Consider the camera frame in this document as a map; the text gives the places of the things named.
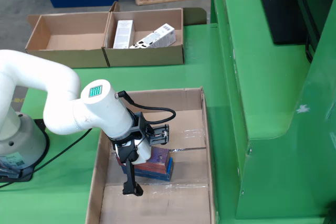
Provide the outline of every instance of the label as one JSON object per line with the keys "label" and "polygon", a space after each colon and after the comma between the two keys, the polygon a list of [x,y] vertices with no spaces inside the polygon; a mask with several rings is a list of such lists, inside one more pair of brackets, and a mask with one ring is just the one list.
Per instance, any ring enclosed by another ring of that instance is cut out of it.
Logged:
{"label": "label", "polygon": [[151,34],[149,34],[147,37],[145,37],[142,41],[145,42],[146,44],[150,44],[151,42],[153,42],[157,38],[160,38],[160,36],[161,35],[159,33],[154,31]]}
{"label": "label", "polygon": [[0,163],[6,168],[20,168],[25,164],[19,152],[0,156]]}

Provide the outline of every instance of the cardboard flap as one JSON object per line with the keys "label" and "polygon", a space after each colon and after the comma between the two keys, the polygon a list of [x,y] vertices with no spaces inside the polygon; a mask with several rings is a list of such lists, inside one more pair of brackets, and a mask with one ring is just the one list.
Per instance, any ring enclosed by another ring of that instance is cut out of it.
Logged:
{"label": "cardboard flap", "polygon": [[183,23],[185,26],[206,24],[206,11],[200,7],[183,8]]}
{"label": "cardboard flap", "polygon": [[28,23],[30,24],[30,26],[33,30],[34,30],[40,16],[41,15],[28,15],[27,21],[28,21]]}
{"label": "cardboard flap", "polygon": [[119,5],[118,1],[114,1],[114,3],[111,6],[109,12],[120,12],[120,5]]}

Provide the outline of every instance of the cardboard box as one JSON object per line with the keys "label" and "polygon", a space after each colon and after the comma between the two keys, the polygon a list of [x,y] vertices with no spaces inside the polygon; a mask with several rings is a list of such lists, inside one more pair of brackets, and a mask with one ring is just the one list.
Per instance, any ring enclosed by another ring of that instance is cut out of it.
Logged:
{"label": "cardboard box", "polygon": [[[136,177],[144,194],[122,194],[126,175],[111,143],[101,133],[94,166],[86,224],[216,223],[207,112],[202,89],[129,92],[139,104],[165,106],[176,111],[169,122],[174,169],[170,182]],[[129,109],[139,111],[132,106]],[[169,112],[143,110],[147,120]]]}
{"label": "cardboard box", "polygon": [[[133,20],[134,41],[139,41],[164,24],[174,27],[176,42],[169,47],[138,49],[113,49],[119,20]],[[110,66],[178,65],[183,57],[183,9],[145,10],[138,12],[113,12],[107,26],[104,50]]]}
{"label": "cardboard box", "polygon": [[71,68],[108,67],[102,46],[110,13],[40,15],[28,54]]}
{"label": "cardboard box", "polygon": [[114,49],[128,49],[134,42],[134,24],[132,20],[118,21],[114,38]]}
{"label": "cardboard box", "polygon": [[[115,2],[108,12],[29,15],[33,32],[26,52],[71,68],[183,64],[183,26],[206,24],[206,11],[201,8],[124,13],[119,10],[119,4]],[[134,41],[165,23],[175,28],[177,41],[166,48],[148,48],[142,52],[112,49],[116,20],[133,17],[137,18],[134,27],[138,31]]]}

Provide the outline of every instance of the black bracket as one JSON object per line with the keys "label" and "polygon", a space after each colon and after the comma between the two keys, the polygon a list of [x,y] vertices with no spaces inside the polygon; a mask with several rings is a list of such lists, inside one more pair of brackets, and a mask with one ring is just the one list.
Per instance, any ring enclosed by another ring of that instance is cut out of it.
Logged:
{"label": "black bracket", "polygon": [[141,186],[135,181],[134,175],[134,165],[132,162],[136,161],[139,157],[138,149],[135,146],[134,140],[148,141],[149,145],[154,144],[166,144],[169,142],[169,126],[167,124],[157,127],[152,127],[147,123],[146,119],[143,117],[142,112],[133,114],[134,127],[129,130],[129,135],[122,139],[112,139],[113,149],[115,146],[118,147],[118,156],[120,162],[126,164],[127,171],[127,181],[124,183],[124,189],[122,193],[134,194],[136,196],[141,196],[143,190]]}

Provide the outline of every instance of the white box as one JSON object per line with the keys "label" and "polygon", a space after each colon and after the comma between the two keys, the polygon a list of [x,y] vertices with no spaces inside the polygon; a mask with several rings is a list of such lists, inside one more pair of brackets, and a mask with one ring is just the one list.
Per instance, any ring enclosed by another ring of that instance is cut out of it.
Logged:
{"label": "white box", "polygon": [[154,32],[139,40],[130,48],[158,48],[168,47],[176,41],[174,27],[164,24]]}
{"label": "white box", "polygon": [[114,49],[127,49],[134,41],[134,23],[132,20],[118,21],[114,38]]}

